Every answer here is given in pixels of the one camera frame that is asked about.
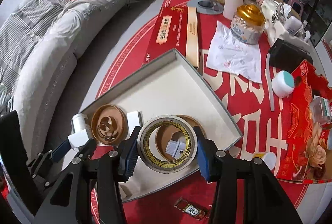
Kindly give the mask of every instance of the mug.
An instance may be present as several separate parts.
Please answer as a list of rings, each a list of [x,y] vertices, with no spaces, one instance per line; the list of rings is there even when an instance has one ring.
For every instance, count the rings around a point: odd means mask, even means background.
[[[299,29],[298,33],[296,34],[297,37],[299,37],[303,41],[308,41],[311,37],[310,31],[304,31],[302,29]]]

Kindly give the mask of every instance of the white round container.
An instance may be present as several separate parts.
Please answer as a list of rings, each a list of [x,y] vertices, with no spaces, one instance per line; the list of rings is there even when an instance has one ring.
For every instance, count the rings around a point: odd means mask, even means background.
[[[74,133],[77,133],[85,129],[91,130],[91,127],[88,124],[88,117],[85,114],[74,115],[72,121],[73,121]]]
[[[243,0],[225,0],[223,15],[225,18],[232,20],[237,8],[243,4]]]
[[[266,166],[272,171],[276,165],[277,157],[273,152],[260,152],[253,155],[253,158],[261,158]]]
[[[239,6],[230,24],[233,36],[249,45],[258,44],[258,40],[264,29],[265,17],[261,9],[255,4]]]
[[[295,83],[293,76],[286,71],[280,71],[272,79],[272,90],[279,98],[287,97],[293,92]]]

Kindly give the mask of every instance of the clear plastic container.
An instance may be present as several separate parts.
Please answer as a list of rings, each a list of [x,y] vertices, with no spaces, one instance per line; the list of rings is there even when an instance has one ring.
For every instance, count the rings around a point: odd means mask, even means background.
[[[253,3],[241,5],[234,13],[230,29],[240,41],[256,45],[265,29],[265,17]]]
[[[314,99],[310,105],[313,123],[320,123],[321,125],[331,123],[332,112],[330,102],[328,99],[318,97]]]

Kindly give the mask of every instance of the white box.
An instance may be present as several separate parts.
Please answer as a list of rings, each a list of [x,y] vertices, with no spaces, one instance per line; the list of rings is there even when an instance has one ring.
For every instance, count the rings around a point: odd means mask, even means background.
[[[70,134],[68,136],[68,140],[69,140],[71,148],[77,148],[80,146],[84,146],[90,138],[92,138],[92,137],[91,137],[90,133],[87,132],[86,129],[73,133],[73,134]]]
[[[205,130],[207,139],[218,149],[227,150],[242,138],[242,133],[221,100],[201,75],[176,50],[170,50],[112,87],[82,111],[91,120],[94,111],[104,104],[113,104],[125,113],[137,110],[143,123],[159,115],[189,115]],[[154,141],[155,132],[150,141]],[[157,149],[150,146],[155,156]],[[148,168],[138,158],[133,176],[120,183],[129,201],[163,189],[197,171],[194,160],[185,169],[162,174]]]
[[[134,131],[134,128],[136,126],[142,127],[142,120],[141,120],[141,115],[139,111],[133,111],[127,113],[127,121],[128,121],[128,132],[129,134],[132,134]]]

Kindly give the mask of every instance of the gold lid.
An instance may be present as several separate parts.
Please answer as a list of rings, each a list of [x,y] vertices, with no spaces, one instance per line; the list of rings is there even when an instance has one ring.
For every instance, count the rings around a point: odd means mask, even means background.
[[[236,13],[245,21],[255,25],[262,26],[265,23],[265,17],[260,9],[254,4],[241,5],[237,8]]]

